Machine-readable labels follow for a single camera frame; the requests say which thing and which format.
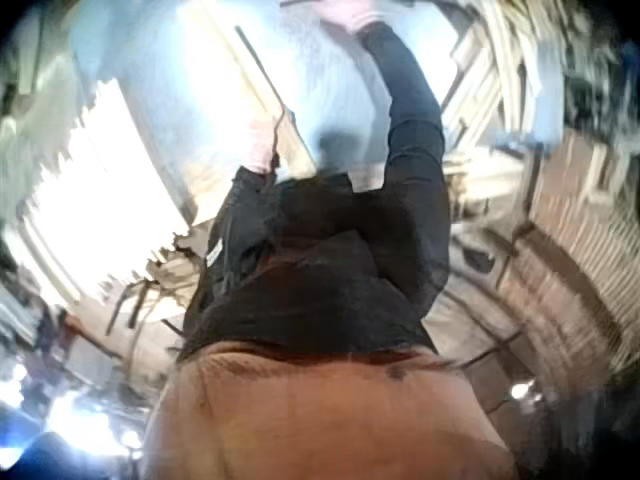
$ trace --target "hand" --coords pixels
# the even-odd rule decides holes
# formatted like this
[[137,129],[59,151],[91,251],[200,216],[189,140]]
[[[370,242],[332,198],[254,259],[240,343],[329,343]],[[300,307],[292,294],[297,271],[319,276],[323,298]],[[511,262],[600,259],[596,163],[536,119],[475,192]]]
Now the hand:
[[275,124],[270,120],[254,120],[247,129],[247,151],[242,166],[259,175],[271,173],[275,153]]
[[340,25],[353,34],[382,19],[374,0],[316,0],[313,8],[323,20]]

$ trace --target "glove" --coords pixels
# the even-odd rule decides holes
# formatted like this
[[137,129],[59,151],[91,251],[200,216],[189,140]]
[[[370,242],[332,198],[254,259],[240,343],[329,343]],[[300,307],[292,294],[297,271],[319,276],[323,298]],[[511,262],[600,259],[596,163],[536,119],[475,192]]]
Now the glove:
[[247,129],[247,150],[241,165],[258,175],[269,175],[275,154],[275,126],[269,120],[254,120]]
[[367,25],[382,20],[374,0],[316,0],[313,8],[323,20],[356,34]]

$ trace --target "person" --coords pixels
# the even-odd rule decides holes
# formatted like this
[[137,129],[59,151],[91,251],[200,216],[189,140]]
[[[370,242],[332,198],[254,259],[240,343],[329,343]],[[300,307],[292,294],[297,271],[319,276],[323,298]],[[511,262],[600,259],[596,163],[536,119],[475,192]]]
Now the person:
[[421,319],[448,278],[438,102],[371,0],[314,2],[392,99],[384,186],[274,185],[258,135],[214,223],[144,478],[512,478],[514,461]]

